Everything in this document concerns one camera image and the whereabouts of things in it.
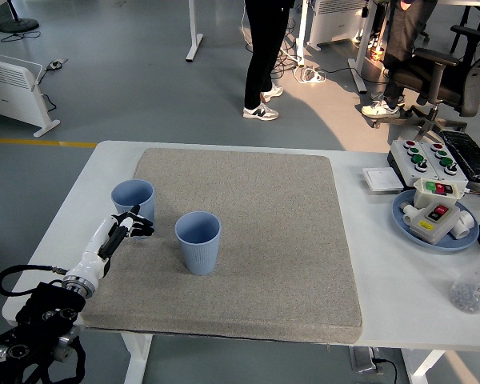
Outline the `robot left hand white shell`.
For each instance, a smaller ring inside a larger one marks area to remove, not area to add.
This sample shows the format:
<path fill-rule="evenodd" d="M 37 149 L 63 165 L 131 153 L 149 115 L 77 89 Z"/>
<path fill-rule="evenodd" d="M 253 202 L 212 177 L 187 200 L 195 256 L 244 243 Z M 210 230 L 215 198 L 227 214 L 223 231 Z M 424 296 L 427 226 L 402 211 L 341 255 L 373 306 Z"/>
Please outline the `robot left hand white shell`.
<path fill-rule="evenodd" d="M 98 288 L 99 280 L 106 276 L 110 260 L 122 240 L 131 237 L 151 236 L 154 223 L 139 214 L 140 205 L 130 211 L 112 214 L 105 218 L 87 244 L 79 264 L 66 272 L 62 286 L 67 290 L 81 291 L 90 297 Z"/>

